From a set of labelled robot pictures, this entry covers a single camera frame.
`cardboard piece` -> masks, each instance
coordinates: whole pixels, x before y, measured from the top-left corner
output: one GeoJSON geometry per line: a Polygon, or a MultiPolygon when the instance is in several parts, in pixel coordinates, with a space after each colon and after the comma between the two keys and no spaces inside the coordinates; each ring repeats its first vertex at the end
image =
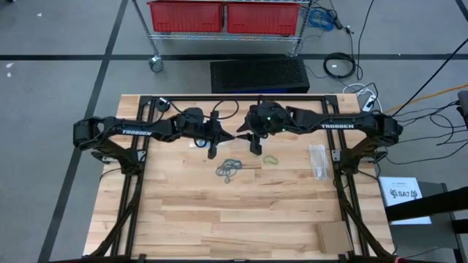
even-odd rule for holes
{"type": "Polygon", "coordinates": [[[324,254],[342,254],[352,250],[350,233],[344,221],[318,224],[317,236],[324,254]]]}

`blue cable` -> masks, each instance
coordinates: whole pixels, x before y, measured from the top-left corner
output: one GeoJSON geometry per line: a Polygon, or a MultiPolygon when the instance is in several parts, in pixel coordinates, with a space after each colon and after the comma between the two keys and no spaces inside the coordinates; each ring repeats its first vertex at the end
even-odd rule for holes
{"type": "MultiPolygon", "coordinates": [[[[307,8],[301,9],[302,17],[306,17],[307,8]]],[[[332,31],[335,26],[332,10],[312,9],[307,18],[307,26],[321,28],[324,31],[332,31]]]]}

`clear plastic bag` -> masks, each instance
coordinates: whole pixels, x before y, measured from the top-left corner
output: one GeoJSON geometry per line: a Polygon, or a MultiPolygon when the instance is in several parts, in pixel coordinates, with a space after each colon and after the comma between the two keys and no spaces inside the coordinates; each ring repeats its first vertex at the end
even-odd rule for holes
{"type": "Polygon", "coordinates": [[[328,160],[324,145],[309,145],[310,163],[315,177],[320,180],[328,179],[328,160]]]}

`wooden tabletop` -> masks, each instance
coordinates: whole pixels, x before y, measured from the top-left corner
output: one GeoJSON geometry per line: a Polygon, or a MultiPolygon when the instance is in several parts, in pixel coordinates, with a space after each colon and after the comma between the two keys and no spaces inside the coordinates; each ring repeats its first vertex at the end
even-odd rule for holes
{"type": "MultiPolygon", "coordinates": [[[[359,112],[355,95],[337,97],[341,113],[359,112]]],[[[123,95],[117,118],[135,119],[139,99],[138,95],[123,95]]],[[[276,102],[322,112],[320,102],[307,99],[276,102]]],[[[180,109],[200,107],[209,115],[217,101],[175,103],[180,109]]],[[[254,103],[239,102],[238,114],[222,121],[223,128],[234,134],[244,122],[249,105],[254,103]]],[[[229,115],[234,109],[233,102],[218,107],[220,116],[229,115]]],[[[165,117],[176,113],[171,108],[165,117]]],[[[364,134],[346,131],[345,137],[351,148],[364,134]]],[[[114,136],[112,140],[128,148],[132,137],[114,136]]],[[[328,160],[330,179],[318,180],[309,154],[309,145],[323,144],[328,148],[326,132],[301,136],[285,132],[270,136],[262,144],[263,155],[256,156],[249,152],[245,140],[226,142],[218,146],[217,157],[210,160],[207,149],[195,147],[193,140],[182,138],[164,143],[151,139],[132,257],[147,254],[149,259],[337,259],[336,254],[320,252],[314,227],[320,222],[341,220],[331,161],[328,160]],[[263,157],[267,155],[276,157],[278,164],[265,163],[263,157]],[[225,159],[237,159],[243,164],[230,183],[215,173],[225,159]]],[[[103,172],[116,167],[118,164],[105,165],[103,172]]],[[[371,164],[362,163],[360,170],[375,175],[371,164]]],[[[101,180],[83,254],[96,249],[114,225],[123,182],[124,176],[118,171],[101,180]]],[[[392,252],[393,242],[376,180],[357,174],[355,185],[364,223],[392,252]]],[[[127,230],[125,226],[121,254],[127,230]]],[[[354,224],[351,235],[359,254],[354,224]]]]}

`red bin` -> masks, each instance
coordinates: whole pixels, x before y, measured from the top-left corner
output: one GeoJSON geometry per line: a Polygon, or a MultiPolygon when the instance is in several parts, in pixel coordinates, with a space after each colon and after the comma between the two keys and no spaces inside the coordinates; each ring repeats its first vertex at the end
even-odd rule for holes
{"type": "Polygon", "coordinates": [[[217,2],[149,2],[156,32],[220,32],[222,5],[217,2]]]}
{"type": "Polygon", "coordinates": [[[295,34],[299,4],[227,4],[227,32],[250,34],[295,34]]]}

